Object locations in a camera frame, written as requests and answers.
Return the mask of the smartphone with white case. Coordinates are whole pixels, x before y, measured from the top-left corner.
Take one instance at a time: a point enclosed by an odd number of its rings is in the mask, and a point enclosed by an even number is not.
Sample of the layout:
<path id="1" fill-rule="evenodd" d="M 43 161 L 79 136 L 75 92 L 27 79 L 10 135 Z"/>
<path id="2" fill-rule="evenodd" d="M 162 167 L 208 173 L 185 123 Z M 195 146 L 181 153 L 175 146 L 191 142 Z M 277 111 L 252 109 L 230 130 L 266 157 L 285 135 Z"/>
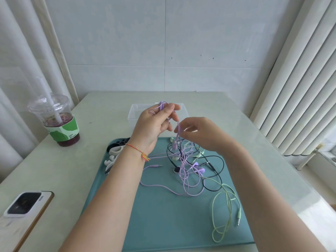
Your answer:
<path id="1" fill-rule="evenodd" d="M 51 203 L 52 191 L 19 194 L 0 215 L 0 252 L 18 252 Z"/>

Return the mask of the person's left forearm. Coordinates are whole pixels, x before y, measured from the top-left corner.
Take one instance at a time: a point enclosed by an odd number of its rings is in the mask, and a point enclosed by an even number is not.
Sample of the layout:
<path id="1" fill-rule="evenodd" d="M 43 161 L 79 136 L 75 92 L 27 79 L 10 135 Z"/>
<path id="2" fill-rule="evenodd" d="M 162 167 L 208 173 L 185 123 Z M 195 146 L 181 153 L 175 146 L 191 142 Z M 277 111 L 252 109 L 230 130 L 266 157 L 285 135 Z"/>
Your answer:
<path id="1" fill-rule="evenodd" d="M 59 252 L 121 252 L 145 165 L 142 153 L 125 146 Z"/>

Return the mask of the light green wired earphones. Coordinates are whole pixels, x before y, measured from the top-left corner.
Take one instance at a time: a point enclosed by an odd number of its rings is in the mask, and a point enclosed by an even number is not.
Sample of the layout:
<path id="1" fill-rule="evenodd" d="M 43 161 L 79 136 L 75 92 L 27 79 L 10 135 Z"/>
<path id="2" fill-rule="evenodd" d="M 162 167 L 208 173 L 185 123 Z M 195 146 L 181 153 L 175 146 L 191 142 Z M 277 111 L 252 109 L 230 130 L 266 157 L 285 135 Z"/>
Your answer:
<path id="1" fill-rule="evenodd" d="M 212 226 L 213 226 L 211 236 L 212 236 L 213 242 L 215 243 L 219 243 L 224 239 L 226 233 L 228 232 L 231 226 L 234 203 L 237 203 L 237 222 L 236 222 L 237 226 L 239 226 L 240 224 L 241 214 L 242 214 L 242 206 L 241 206 L 240 200 L 238 199 L 237 193 L 234 191 L 232 187 L 230 187 L 229 185 L 225 183 L 223 183 L 222 186 L 223 188 L 219 192 L 216 192 L 216 195 L 214 196 L 212 200 L 212 204 L 211 204 L 211 221 L 212 221 Z M 226 224 L 217 226 L 215 224 L 214 206 L 215 206 L 216 199 L 220 195 L 225 195 L 225 202 L 226 202 L 229 217 L 228 217 Z"/>

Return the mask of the translucent white drinking straw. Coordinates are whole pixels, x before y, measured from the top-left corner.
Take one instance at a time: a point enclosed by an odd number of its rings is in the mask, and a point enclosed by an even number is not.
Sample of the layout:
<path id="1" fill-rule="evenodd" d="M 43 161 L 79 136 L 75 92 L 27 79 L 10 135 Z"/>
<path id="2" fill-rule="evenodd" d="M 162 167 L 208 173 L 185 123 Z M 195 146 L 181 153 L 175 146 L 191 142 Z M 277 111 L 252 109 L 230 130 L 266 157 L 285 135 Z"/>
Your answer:
<path id="1" fill-rule="evenodd" d="M 37 77 L 36 79 L 43 92 L 43 97 L 41 98 L 45 98 L 45 100 L 41 99 L 42 103 L 40 104 L 40 110 L 37 116 L 46 127 L 62 126 L 64 124 L 61 118 L 61 112 L 64 110 L 62 102 L 60 103 L 58 99 L 54 101 L 53 94 L 48 89 L 45 78 Z"/>

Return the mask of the person's right forearm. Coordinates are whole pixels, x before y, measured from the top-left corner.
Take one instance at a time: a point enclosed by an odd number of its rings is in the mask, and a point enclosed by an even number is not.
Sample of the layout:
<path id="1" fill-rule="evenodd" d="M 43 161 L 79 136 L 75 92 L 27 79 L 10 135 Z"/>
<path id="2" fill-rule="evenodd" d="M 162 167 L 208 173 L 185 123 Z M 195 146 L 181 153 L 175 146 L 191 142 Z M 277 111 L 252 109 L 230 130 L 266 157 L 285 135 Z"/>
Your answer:
<path id="1" fill-rule="evenodd" d="M 259 252 L 327 252 L 239 143 L 223 140 L 221 155 Z"/>

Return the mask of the person's right hand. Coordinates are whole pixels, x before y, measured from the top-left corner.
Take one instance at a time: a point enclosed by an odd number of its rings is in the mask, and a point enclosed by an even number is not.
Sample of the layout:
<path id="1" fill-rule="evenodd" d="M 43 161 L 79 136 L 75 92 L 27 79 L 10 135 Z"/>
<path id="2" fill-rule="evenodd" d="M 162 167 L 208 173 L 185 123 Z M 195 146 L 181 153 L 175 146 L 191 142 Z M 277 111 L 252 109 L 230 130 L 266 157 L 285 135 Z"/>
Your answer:
<path id="1" fill-rule="evenodd" d="M 198 130 L 199 139 L 189 140 L 202 148 L 223 154 L 229 148 L 237 145 L 237 142 L 214 122 L 205 117 L 189 117 L 182 120 L 174 129 L 176 134 L 181 136 L 185 130 Z"/>

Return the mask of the person's left hand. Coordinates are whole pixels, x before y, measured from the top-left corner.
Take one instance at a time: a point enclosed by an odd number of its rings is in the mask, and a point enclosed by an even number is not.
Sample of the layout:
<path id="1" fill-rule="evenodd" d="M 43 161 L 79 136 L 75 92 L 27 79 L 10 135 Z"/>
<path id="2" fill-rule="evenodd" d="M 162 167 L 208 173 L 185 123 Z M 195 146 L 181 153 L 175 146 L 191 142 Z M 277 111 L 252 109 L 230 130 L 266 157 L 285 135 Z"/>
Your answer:
<path id="1" fill-rule="evenodd" d="M 162 110 L 166 104 L 173 103 L 164 102 L 161 104 L 155 104 L 144 110 L 140 114 L 132 136 L 128 141 L 128 144 L 132 148 L 140 151 L 146 158 L 153 151 L 158 136 L 164 131 L 173 131 L 173 127 L 170 121 L 179 121 L 179 117 L 176 114 L 176 111 L 180 110 L 181 107 L 180 105 L 175 104 L 174 112 L 171 114 L 170 118 L 168 118 L 163 124 L 159 124 L 159 111 Z"/>

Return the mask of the white radiator pipe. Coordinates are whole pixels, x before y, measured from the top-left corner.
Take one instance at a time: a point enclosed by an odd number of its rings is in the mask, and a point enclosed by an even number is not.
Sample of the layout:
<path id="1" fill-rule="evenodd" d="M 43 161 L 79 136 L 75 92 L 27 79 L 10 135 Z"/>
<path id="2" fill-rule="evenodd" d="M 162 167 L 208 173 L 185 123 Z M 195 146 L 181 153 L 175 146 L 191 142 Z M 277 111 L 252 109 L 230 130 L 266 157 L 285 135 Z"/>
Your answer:
<path id="1" fill-rule="evenodd" d="M 311 160 L 311 158 L 316 155 L 321 148 L 324 147 L 324 144 L 319 144 L 308 156 L 307 158 L 298 166 L 296 170 L 301 171 L 303 167 Z"/>

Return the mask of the clear plastic box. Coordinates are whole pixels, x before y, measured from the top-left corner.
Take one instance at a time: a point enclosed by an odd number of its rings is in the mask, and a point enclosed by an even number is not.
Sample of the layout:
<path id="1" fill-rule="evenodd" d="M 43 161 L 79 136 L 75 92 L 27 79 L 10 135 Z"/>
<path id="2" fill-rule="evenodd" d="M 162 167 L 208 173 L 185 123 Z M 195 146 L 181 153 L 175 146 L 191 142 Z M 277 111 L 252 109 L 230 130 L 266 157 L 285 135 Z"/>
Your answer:
<path id="1" fill-rule="evenodd" d="M 159 102 L 156 103 L 136 103 L 136 104 L 132 104 L 130 110 L 129 110 L 129 114 L 128 114 L 128 123 L 129 123 L 129 127 L 131 129 L 131 131 L 134 130 L 134 127 L 138 121 L 138 118 L 140 117 L 140 114 L 148 109 L 149 107 L 158 104 Z M 182 121 L 185 118 L 189 117 L 188 111 L 186 106 L 183 103 L 178 103 L 178 105 L 180 105 L 181 109 L 176 111 L 178 117 L 179 117 L 179 121 Z"/>

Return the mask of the plastic cup with dark drink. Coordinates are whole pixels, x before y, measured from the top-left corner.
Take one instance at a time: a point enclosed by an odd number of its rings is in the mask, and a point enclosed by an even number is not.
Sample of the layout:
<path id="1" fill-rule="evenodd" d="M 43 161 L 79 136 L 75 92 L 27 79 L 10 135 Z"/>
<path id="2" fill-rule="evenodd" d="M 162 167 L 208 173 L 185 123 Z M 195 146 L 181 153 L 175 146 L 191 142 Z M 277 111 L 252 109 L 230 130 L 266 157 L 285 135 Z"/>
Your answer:
<path id="1" fill-rule="evenodd" d="M 58 99 L 58 101 L 61 103 L 64 107 L 64 110 L 61 112 L 61 118 L 64 121 L 64 124 L 60 127 L 46 127 L 44 128 L 48 131 L 50 136 L 53 138 L 53 140 L 61 147 L 68 147 L 76 144 L 80 140 L 80 134 L 79 134 L 79 127 L 77 124 L 77 121 L 75 119 L 75 116 L 72 114 L 71 108 L 70 108 L 70 99 L 62 94 L 52 93 L 54 101 Z M 28 104 L 28 110 L 32 114 L 39 114 L 40 110 L 40 104 L 42 103 L 42 100 L 45 100 L 45 98 L 41 98 L 43 95 L 35 98 L 34 100 L 30 101 Z"/>

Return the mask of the teal rubber mat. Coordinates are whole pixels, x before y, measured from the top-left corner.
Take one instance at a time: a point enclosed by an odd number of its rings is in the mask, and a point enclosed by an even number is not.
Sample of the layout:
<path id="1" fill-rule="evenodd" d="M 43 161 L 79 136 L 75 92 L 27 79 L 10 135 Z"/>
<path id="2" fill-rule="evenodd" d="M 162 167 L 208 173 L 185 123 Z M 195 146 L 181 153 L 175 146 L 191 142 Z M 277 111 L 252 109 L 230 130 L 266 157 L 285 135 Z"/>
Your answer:
<path id="1" fill-rule="evenodd" d="M 151 156 L 165 156 L 168 144 L 170 138 L 159 138 Z M 226 163 L 220 176 L 223 183 L 236 192 Z M 152 159 L 145 163 L 141 182 L 146 185 L 163 185 L 179 194 L 184 192 L 182 181 L 174 173 L 173 165 L 167 158 Z M 236 224 L 237 203 L 233 204 L 232 223 L 224 239 L 219 243 L 213 242 L 211 204 L 215 195 L 216 192 L 206 190 L 195 197 L 175 195 L 162 187 L 139 184 L 123 251 L 210 248 L 254 243 L 243 209 L 240 224 Z M 226 224 L 229 214 L 225 195 L 216 199 L 214 208 L 215 224 Z"/>

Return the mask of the white column radiator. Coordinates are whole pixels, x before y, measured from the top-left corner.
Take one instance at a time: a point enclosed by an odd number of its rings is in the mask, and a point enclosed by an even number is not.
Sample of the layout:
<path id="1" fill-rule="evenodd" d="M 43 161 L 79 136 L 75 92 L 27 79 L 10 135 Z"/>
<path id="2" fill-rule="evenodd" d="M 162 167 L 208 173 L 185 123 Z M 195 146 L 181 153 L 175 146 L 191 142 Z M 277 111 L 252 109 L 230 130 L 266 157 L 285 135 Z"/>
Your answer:
<path id="1" fill-rule="evenodd" d="M 308 156 L 336 128 L 336 0 L 305 0 L 250 120 L 283 156 Z"/>

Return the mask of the black wired earphones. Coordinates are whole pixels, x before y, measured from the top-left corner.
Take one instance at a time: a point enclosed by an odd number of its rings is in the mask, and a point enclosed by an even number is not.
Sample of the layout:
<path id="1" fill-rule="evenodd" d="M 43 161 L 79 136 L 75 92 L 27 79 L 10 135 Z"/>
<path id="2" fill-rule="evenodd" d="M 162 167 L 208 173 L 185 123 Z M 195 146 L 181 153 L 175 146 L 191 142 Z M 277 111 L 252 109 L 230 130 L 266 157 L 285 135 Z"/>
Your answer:
<path id="1" fill-rule="evenodd" d="M 209 163 L 203 165 L 203 168 L 205 169 L 205 172 L 203 173 L 203 181 L 201 181 L 198 186 L 189 188 L 188 193 L 192 195 L 198 194 L 203 188 L 203 185 L 205 186 L 204 190 L 206 191 L 219 192 L 221 189 L 223 189 L 223 182 L 221 178 L 221 173 L 225 167 L 225 162 L 223 158 L 214 154 L 206 155 L 205 150 L 202 147 L 192 142 L 191 144 L 193 146 L 196 146 L 196 148 L 199 148 L 199 150 L 194 151 L 193 155 L 198 155 L 200 151 L 204 151 L 204 153 L 202 153 L 200 157 L 196 158 L 196 162 L 198 162 L 199 165 L 206 162 Z M 193 186 L 198 183 L 199 176 L 192 173 L 191 176 L 188 178 L 188 181 L 189 185 Z"/>

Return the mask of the purple wired earphones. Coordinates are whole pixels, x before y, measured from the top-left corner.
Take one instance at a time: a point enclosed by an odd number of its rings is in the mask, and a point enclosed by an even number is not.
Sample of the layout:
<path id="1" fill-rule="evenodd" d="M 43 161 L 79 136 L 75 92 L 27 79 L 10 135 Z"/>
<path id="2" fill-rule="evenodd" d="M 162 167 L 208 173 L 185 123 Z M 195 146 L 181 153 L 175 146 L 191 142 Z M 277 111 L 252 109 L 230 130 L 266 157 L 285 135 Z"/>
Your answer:
<path id="1" fill-rule="evenodd" d="M 200 195 L 205 186 L 203 185 L 203 188 L 198 194 L 192 195 L 188 193 L 189 188 L 196 187 L 198 184 L 203 181 L 204 176 L 203 173 L 205 172 L 205 169 L 203 168 L 203 165 L 208 164 L 209 162 L 206 162 L 204 164 L 199 165 L 198 162 L 196 162 L 196 158 L 200 157 L 204 151 L 200 151 L 198 155 L 193 155 L 195 150 L 199 150 L 199 148 L 196 148 L 196 146 L 193 146 L 190 141 L 186 141 L 185 144 L 183 144 L 183 139 L 180 137 L 180 123 L 177 122 L 178 132 L 175 138 L 171 138 L 171 143 L 167 145 L 166 149 L 166 155 L 165 156 L 150 156 L 150 159 L 158 159 L 158 158 L 167 158 L 169 162 L 173 165 L 174 173 L 178 174 L 180 177 L 182 183 L 183 183 L 183 189 L 184 193 L 179 194 L 171 190 L 170 188 L 159 185 L 159 184 L 153 184 L 153 185 L 146 185 L 142 182 L 140 182 L 140 185 L 147 186 L 147 187 L 162 187 L 170 192 L 172 192 L 175 195 L 188 195 L 191 197 L 195 197 Z M 196 174 L 199 176 L 199 181 L 195 185 L 189 185 L 188 178 L 191 176 L 191 174 Z"/>

